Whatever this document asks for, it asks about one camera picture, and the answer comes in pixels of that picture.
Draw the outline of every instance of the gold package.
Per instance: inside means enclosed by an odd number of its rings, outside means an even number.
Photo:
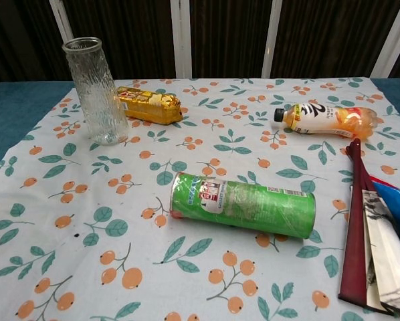
[[[117,92],[126,116],[162,125],[182,120],[181,102],[173,95],[129,87],[118,87]]]

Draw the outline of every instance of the clear glass vase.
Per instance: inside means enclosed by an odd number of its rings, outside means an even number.
[[[102,145],[127,139],[128,122],[114,80],[95,37],[75,38],[62,46],[66,53],[90,138]]]

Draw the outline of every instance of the green chip can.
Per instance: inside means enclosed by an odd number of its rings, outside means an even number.
[[[178,173],[171,215],[307,239],[316,202],[312,193]]]

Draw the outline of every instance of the orange juice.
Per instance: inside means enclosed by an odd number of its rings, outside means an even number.
[[[337,134],[366,139],[377,127],[377,113],[363,107],[341,108],[319,104],[295,104],[289,110],[277,108],[275,122],[285,122],[300,134]]]

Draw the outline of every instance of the white pole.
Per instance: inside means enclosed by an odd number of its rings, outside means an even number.
[[[270,78],[273,65],[274,47],[278,36],[280,10],[282,9],[282,0],[273,0],[272,10],[270,12],[270,22],[268,23],[268,34],[266,42],[266,51],[264,52],[264,62],[262,63],[261,78]]]
[[[65,5],[62,0],[49,0],[52,7],[54,19],[58,25],[62,40],[67,42],[74,38],[68,16],[66,15]]]
[[[387,78],[400,54],[400,9],[375,62],[371,78]]]
[[[191,26],[189,0],[171,0],[173,50],[177,78],[191,78]]]

